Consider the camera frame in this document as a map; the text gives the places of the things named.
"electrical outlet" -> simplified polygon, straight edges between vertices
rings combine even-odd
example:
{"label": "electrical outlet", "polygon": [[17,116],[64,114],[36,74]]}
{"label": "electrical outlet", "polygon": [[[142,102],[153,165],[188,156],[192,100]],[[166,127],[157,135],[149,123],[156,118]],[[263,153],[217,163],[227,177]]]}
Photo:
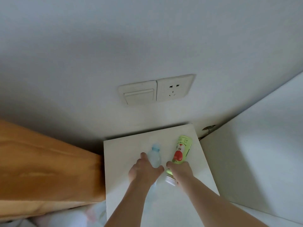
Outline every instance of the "electrical outlet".
{"label": "electrical outlet", "polygon": [[157,80],[157,101],[182,98],[189,92],[195,74]]}

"plastic water bottle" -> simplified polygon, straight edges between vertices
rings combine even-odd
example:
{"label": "plastic water bottle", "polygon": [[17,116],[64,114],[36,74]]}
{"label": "plastic water bottle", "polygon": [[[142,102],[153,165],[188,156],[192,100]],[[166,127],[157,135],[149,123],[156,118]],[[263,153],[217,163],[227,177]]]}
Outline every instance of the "plastic water bottle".
{"label": "plastic water bottle", "polygon": [[[153,168],[158,168],[161,165],[161,156],[160,156],[160,145],[154,144],[151,150],[147,153],[147,157],[153,166]],[[146,196],[144,203],[144,211],[150,208],[151,203],[156,199],[155,190],[156,190],[157,181],[150,187],[149,192]]]}

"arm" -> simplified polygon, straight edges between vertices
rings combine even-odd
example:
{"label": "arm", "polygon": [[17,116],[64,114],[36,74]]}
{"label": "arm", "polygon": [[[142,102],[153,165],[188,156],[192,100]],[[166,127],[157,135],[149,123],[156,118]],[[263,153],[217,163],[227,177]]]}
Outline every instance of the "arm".
{"label": "arm", "polygon": [[140,227],[146,195],[163,171],[163,166],[153,168],[146,153],[141,153],[128,173],[131,183],[104,227]]}
{"label": "arm", "polygon": [[166,165],[188,195],[205,227],[267,227],[195,178],[188,162],[180,165],[167,162]]}

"hand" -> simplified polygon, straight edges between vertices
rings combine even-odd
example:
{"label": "hand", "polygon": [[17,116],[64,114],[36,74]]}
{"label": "hand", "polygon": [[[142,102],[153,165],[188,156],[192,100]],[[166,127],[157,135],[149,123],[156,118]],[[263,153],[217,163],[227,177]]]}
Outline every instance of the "hand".
{"label": "hand", "polygon": [[140,156],[141,158],[137,160],[128,173],[129,181],[137,180],[139,183],[144,183],[151,187],[164,172],[164,167],[153,168],[146,153],[142,152]]}
{"label": "hand", "polygon": [[182,183],[186,183],[188,179],[191,179],[194,176],[188,162],[175,164],[171,161],[168,161],[166,163],[166,166],[172,171],[174,178],[177,180],[177,183],[181,187],[182,187]]}

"forearm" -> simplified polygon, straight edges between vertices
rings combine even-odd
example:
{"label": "forearm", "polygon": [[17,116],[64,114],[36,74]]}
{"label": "forearm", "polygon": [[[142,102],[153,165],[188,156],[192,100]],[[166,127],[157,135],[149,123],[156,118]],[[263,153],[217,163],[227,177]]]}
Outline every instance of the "forearm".
{"label": "forearm", "polygon": [[195,177],[183,179],[181,184],[205,227],[267,226],[218,196]]}
{"label": "forearm", "polygon": [[105,227],[140,227],[143,207],[149,186],[136,180],[128,187],[122,201]]}

